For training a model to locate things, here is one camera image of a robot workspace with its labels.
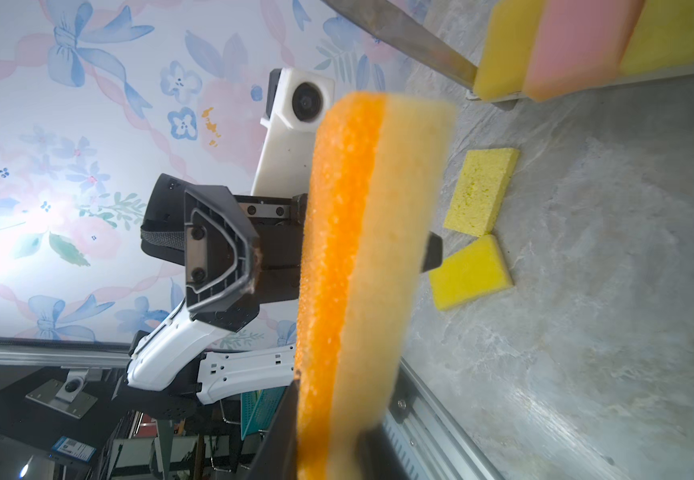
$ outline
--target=blue ribbon bow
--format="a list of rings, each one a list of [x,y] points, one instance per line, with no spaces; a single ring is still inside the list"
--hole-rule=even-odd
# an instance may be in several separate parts
[[[142,108],[152,106],[128,84],[126,68],[114,55],[98,48],[77,46],[78,40],[88,43],[130,42],[154,30],[150,25],[133,26],[131,9],[125,6],[122,12],[105,27],[83,33],[83,29],[93,15],[93,7],[83,0],[48,0],[48,12],[54,21],[56,44],[48,51],[48,75],[55,81],[69,87],[82,87],[86,82],[82,58],[95,67],[118,77],[123,82],[126,98],[131,109],[144,118]]]

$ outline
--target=sponge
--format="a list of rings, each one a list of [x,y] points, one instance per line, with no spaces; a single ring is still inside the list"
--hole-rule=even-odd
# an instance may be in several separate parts
[[[523,92],[544,101],[613,81],[641,8],[642,0],[546,0]]]
[[[513,283],[493,235],[482,236],[430,272],[438,310],[510,288]]]
[[[443,226],[474,236],[490,233],[519,156],[515,148],[468,151]]]
[[[620,72],[639,74],[694,63],[694,0],[646,0]]]
[[[523,88],[544,0],[501,0],[491,11],[473,91],[493,101]]]
[[[360,92],[318,129],[294,364],[299,480],[360,478],[356,443],[394,389],[455,120],[446,103]]]

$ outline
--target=metal blade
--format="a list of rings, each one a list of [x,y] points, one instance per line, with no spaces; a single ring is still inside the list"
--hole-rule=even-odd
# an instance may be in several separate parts
[[[387,0],[323,0],[347,20],[472,90],[477,67]]]

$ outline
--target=blue and white label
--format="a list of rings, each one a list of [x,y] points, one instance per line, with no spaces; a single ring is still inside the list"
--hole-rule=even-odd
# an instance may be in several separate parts
[[[54,450],[58,453],[77,458],[83,462],[91,460],[93,453],[96,451],[96,449],[90,445],[67,437],[59,438],[59,441],[54,443]]]

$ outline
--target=camera lens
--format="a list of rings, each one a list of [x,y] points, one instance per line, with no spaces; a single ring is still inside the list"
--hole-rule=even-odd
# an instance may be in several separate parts
[[[313,121],[323,108],[323,97],[313,84],[303,83],[294,90],[292,103],[296,118],[301,121]]]

